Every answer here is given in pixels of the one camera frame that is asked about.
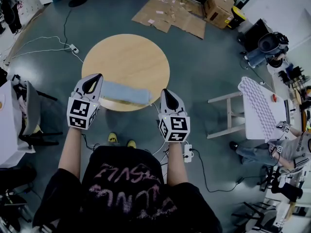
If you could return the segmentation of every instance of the gray t-shirt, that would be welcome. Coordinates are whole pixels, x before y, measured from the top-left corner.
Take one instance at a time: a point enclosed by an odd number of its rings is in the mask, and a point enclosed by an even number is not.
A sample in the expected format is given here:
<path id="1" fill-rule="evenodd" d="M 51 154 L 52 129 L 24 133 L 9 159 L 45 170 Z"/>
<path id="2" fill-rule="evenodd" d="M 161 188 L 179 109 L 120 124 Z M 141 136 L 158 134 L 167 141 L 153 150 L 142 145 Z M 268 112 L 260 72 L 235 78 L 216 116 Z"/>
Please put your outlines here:
<path id="1" fill-rule="evenodd" d="M 282 141 L 281 156 L 288 161 L 294 161 L 295 168 L 304 166 L 311 159 L 310 140 L 311 134 L 303 132 L 300 137 L 294 140 Z"/>

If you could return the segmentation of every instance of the checkered cloth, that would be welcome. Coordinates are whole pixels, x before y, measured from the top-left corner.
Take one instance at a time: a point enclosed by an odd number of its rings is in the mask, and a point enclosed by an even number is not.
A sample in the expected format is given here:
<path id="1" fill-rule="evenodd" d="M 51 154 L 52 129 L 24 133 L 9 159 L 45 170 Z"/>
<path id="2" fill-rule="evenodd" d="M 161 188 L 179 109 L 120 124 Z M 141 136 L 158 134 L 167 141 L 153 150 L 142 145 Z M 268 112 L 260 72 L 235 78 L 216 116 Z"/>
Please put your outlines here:
<path id="1" fill-rule="evenodd" d="M 267 99 L 262 93 L 261 86 L 250 78 L 242 77 L 238 89 L 247 97 L 258 115 L 265 142 L 268 142 L 276 129 L 276 120 L 271 112 Z"/>

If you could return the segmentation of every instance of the yellow shoe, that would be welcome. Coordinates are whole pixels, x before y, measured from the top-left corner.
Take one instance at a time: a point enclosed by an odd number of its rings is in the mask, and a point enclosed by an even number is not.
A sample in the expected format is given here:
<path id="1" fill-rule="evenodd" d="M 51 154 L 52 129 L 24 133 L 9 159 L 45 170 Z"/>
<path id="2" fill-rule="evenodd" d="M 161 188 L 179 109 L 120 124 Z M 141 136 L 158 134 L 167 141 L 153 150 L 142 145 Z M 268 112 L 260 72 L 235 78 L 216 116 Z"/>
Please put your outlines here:
<path id="1" fill-rule="evenodd" d="M 108 142 L 118 142 L 117 135 L 115 133 L 110 133 L 108 136 Z"/>
<path id="2" fill-rule="evenodd" d="M 129 140 L 128 143 L 127 143 L 127 147 L 128 148 L 136 148 L 136 142 L 133 141 L 133 140 Z"/>

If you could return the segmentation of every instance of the folded towel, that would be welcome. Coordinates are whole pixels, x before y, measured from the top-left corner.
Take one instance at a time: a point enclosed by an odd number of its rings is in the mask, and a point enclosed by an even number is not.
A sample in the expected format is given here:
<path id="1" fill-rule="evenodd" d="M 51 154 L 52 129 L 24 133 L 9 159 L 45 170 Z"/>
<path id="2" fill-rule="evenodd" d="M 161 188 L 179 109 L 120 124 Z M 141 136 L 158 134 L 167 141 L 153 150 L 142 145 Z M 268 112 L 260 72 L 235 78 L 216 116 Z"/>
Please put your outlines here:
<path id="1" fill-rule="evenodd" d="M 152 94 L 148 89 L 135 89 L 123 84 L 104 80 L 100 97 L 146 105 L 152 99 Z"/>

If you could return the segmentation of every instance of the round black base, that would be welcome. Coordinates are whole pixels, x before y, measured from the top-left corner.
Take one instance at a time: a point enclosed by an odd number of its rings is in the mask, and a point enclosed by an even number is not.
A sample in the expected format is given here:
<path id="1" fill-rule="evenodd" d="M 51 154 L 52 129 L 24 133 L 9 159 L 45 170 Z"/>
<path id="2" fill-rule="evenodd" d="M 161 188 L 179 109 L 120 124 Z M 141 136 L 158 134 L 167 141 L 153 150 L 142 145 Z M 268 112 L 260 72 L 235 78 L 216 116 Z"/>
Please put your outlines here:
<path id="1" fill-rule="evenodd" d="M 69 2 L 69 7 L 77 7 L 80 6 L 81 4 L 84 4 L 87 0 L 71 0 Z"/>

